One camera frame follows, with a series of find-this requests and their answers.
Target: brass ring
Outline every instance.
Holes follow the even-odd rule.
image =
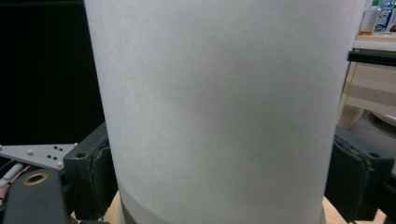
[[[47,174],[47,173],[37,173],[37,174],[34,174],[34,175],[29,175],[28,177],[26,177],[23,180],[23,185],[33,186],[33,185],[36,185],[36,184],[39,184],[39,183],[43,182],[48,177],[49,177],[49,174]]]

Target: bottle with blue label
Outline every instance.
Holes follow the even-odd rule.
[[[375,32],[384,32],[387,30],[395,3],[396,0],[382,1],[381,13],[379,14],[379,18],[374,29]]]

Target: white paper roll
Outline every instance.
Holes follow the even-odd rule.
[[[134,219],[319,223],[363,5],[86,1],[121,199]]]

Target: black panel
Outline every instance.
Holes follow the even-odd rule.
[[[105,121],[82,1],[1,1],[0,30],[1,145],[79,142]]]

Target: silver metal plate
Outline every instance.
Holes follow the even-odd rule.
[[[64,156],[76,145],[0,146],[0,156],[44,168],[62,170]]]

